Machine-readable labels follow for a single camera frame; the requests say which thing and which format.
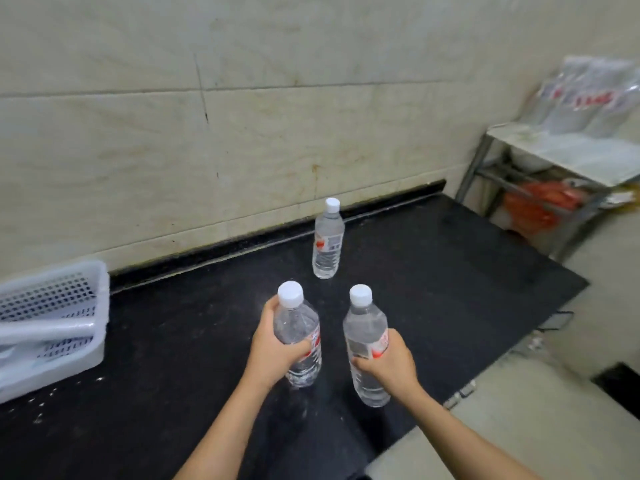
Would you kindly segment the person's right hand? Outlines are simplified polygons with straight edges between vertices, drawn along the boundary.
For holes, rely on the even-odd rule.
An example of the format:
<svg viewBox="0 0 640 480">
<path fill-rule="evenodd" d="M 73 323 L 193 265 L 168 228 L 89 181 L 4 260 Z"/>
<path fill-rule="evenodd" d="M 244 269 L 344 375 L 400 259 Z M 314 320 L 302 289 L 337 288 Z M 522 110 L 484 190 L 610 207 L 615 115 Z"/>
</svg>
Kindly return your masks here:
<svg viewBox="0 0 640 480">
<path fill-rule="evenodd" d="M 398 400 L 420 387 L 411 352 L 409 359 L 390 359 L 386 349 L 378 358 L 354 357 L 351 362 L 360 371 L 373 375 Z"/>
</svg>

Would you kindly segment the person's left hand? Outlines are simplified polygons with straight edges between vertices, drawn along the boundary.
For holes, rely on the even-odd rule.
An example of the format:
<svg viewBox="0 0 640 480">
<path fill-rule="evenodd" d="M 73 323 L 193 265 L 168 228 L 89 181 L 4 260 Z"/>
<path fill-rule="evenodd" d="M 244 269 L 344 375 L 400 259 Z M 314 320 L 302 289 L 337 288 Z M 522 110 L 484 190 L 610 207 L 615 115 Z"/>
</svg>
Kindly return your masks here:
<svg viewBox="0 0 640 480">
<path fill-rule="evenodd" d="M 310 352 L 311 348 L 312 343 L 307 338 L 295 344 L 284 344 L 275 335 L 263 334 L 261 313 L 258 327 L 253 334 L 243 379 L 252 386 L 268 392 L 294 363 Z"/>
</svg>

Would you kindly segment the clear water bottle white cap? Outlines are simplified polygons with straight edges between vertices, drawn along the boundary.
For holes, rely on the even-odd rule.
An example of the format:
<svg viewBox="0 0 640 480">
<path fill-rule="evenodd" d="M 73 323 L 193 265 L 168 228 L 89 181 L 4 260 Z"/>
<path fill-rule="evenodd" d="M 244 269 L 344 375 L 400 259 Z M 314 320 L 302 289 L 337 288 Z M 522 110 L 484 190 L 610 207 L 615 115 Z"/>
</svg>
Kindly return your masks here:
<svg viewBox="0 0 640 480">
<path fill-rule="evenodd" d="M 356 284 L 349 290 L 350 306 L 343 320 L 348 357 L 372 360 L 388 348 L 387 316 L 373 302 L 368 285 Z M 351 378 L 360 400 L 372 408 L 385 406 L 390 395 L 371 374 L 350 363 Z"/>
<path fill-rule="evenodd" d="M 321 370 L 321 329 L 319 315 L 305 300 L 302 286 L 295 281 L 281 284 L 277 291 L 273 328 L 283 344 L 297 344 L 304 339 L 311 343 L 310 350 L 294 363 L 286 378 L 295 388 L 313 385 Z"/>
<path fill-rule="evenodd" d="M 319 279 L 328 280 L 336 274 L 345 229 L 339 199 L 327 198 L 324 201 L 324 210 L 316 217 L 314 226 L 312 266 L 314 274 Z"/>
</svg>

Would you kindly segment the person's left forearm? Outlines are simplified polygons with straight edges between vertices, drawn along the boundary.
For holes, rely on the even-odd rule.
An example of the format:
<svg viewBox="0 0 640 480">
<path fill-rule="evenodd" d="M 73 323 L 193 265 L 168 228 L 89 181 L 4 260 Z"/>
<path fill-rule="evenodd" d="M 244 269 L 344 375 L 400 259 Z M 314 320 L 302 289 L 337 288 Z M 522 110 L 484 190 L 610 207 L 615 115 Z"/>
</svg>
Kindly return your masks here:
<svg viewBox="0 0 640 480">
<path fill-rule="evenodd" d="M 273 386 L 245 372 L 173 480 L 237 480 L 253 425 Z"/>
</svg>

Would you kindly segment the person's right forearm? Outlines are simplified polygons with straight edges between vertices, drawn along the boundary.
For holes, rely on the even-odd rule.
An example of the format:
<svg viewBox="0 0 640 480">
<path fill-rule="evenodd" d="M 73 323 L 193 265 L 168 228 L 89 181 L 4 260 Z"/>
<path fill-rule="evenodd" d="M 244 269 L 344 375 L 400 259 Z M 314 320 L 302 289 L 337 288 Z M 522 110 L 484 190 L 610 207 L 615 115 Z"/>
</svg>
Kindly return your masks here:
<svg viewBox="0 0 640 480">
<path fill-rule="evenodd" d="M 410 412 L 455 480 L 542 480 L 467 427 L 413 381 L 392 395 Z"/>
</svg>

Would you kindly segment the orange plastic bag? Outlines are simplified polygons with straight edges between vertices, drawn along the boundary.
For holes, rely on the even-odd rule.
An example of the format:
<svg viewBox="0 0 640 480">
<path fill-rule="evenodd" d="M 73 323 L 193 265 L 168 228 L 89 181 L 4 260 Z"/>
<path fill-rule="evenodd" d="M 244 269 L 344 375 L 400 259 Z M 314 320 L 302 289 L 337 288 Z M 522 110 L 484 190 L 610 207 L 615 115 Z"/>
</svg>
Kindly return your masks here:
<svg viewBox="0 0 640 480">
<path fill-rule="evenodd" d="M 560 224 L 561 215 L 547 206 L 572 213 L 589 196 L 587 192 L 558 180 L 527 182 L 519 185 L 519 189 L 527 196 L 508 192 L 502 205 L 511 218 L 511 229 L 525 238 L 553 231 Z"/>
</svg>

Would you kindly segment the white perforated plastic basket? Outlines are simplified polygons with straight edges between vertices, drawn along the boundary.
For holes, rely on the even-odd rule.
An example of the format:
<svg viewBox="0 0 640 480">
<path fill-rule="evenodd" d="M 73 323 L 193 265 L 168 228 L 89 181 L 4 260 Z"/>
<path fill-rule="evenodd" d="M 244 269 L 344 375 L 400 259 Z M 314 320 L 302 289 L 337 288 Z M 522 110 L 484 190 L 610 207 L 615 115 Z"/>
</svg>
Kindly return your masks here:
<svg viewBox="0 0 640 480">
<path fill-rule="evenodd" d="M 103 361 L 109 285 L 100 260 L 0 283 L 0 404 Z"/>
</svg>

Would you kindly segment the metal shelf rack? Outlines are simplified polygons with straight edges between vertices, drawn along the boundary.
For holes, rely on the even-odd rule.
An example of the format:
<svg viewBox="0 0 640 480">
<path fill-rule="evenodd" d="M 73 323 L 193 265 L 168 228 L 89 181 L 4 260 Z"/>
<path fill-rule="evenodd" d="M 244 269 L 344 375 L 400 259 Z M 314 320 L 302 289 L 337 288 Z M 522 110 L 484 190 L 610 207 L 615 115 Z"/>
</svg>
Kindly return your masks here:
<svg viewBox="0 0 640 480">
<path fill-rule="evenodd" d="M 491 219 L 503 209 L 506 193 L 527 196 L 519 185 L 558 180 L 588 193 L 588 199 L 569 213 L 553 206 L 561 215 L 555 230 L 540 233 L 542 254 L 564 263 L 614 214 L 640 212 L 640 144 L 622 139 L 593 139 L 583 134 L 552 135 L 521 123 L 489 127 L 455 194 L 464 203 L 476 179 L 495 187 L 482 211 Z"/>
</svg>

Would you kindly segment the pack of water bottles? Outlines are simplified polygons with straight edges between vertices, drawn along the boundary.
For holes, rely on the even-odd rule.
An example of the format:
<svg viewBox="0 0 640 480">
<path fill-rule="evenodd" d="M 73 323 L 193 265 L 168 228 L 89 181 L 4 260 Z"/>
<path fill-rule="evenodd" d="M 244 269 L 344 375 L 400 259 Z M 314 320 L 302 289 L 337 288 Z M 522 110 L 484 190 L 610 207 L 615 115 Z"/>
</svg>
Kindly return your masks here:
<svg viewBox="0 0 640 480">
<path fill-rule="evenodd" d="M 552 135 L 611 138 L 640 108 L 640 63 L 568 55 L 530 97 L 518 122 Z"/>
</svg>

